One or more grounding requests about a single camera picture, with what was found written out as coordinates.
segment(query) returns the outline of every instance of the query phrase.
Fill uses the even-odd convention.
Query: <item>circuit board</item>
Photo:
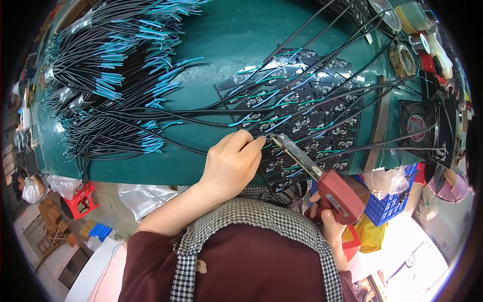
[[[364,87],[364,77],[347,81],[353,76],[351,63],[335,58],[297,79],[322,58],[310,49],[282,48],[264,67],[247,66],[215,88],[221,98],[233,96],[226,108],[248,112],[232,116],[238,129],[254,137],[288,134],[323,171],[346,174],[352,153],[337,153],[356,145],[363,89],[351,90]],[[273,192],[308,179],[270,139],[260,170]]]

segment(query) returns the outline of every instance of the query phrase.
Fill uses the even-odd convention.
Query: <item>green workbench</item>
[[[316,0],[213,0],[201,7],[201,16],[184,16],[183,31],[186,35],[182,37],[183,43],[176,47],[175,59],[205,57],[200,61],[204,64],[186,69],[178,75],[176,80],[182,81],[182,88],[163,96],[170,100],[165,108],[195,109],[218,101],[219,97],[213,84],[220,85],[245,66],[258,65],[278,43],[284,41],[319,8],[320,4]],[[334,17],[334,14],[322,13],[287,47],[300,47]],[[310,48],[321,56],[326,55],[342,45],[355,30],[354,25],[341,18]],[[389,42],[389,38],[379,31],[373,32],[372,37],[372,45],[365,39],[360,39],[338,56],[351,62],[353,72],[366,66]],[[377,84],[378,75],[385,75],[390,80],[396,78],[385,55],[362,74],[365,77],[364,85]],[[414,80],[411,85],[418,87],[419,82]],[[35,148],[39,169],[43,173],[77,178],[79,172],[76,164],[66,162],[66,156],[63,155],[62,128],[49,117],[48,111],[40,108],[41,98],[42,90],[39,89],[32,108],[32,136],[39,143]],[[364,104],[374,98],[375,92],[364,98]],[[385,139],[399,136],[398,100],[417,100],[414,96],[407,96],[405,92],[398,90],[393,90],[391,99]],[[372,106],[360,117],[357,145],[368,144],[374,114],[375,106]],[[232,122],[229,116],[203,118],[226,124]],[[163,133],[166,137],[186,146],[206,151],[223,136],[235,130],[235,127],[217,128],[185,122],[169,127]],[[171,144],[166,144],[162,152],[126,160],[93,161],[90,179],[159,185],[190,185],[199,180],[203,173],[205,156]],[[364,154],[363,151],[354,154],[350,174],[362,172],[360,166]],[[420,159],[409,152],[404,152],[401,156],[399,151],[385,150],[381,151],[376,167],[393,168],[418,161]]]

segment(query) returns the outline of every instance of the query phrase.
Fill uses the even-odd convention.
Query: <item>checkered fabric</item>
[[[180,192],[186,189],[178,187]],[[196,261],[203,244],[219,229],[237,223],[273,230],[316,251],[319,254],[327,301],[342,301],[339,273],[330,246],[319,228],[300,213],[272,204],[273,201],[292,204],[301,199],[301,193],[298,184],[276,194],[272,194],[266,187],[247,187],[239,196],[190,224],[176,251],[178,262],[170,301],[193,301]]]

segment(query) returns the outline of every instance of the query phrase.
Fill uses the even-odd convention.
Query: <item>blue plastic crate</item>
[[[404,170],[406,176],[412,175],[411,178],[408,179],[409,190],[411,190],[416,171],[417,164],[408,165]],[[403,203],[399,203],[398,194],[387,195],[382,200],[379,200],[371,193],[364,212],[372,223],[378,227],[401,213],[407,202],[408,198],[406,197]]]
[[[104,239],[106,239],[106,237],[112,230],[113,229],[98,223],[92,228],[92,230],[90,230],[89,236],[99,236],[99,240],[101,240],[101,242],[104,242]]]

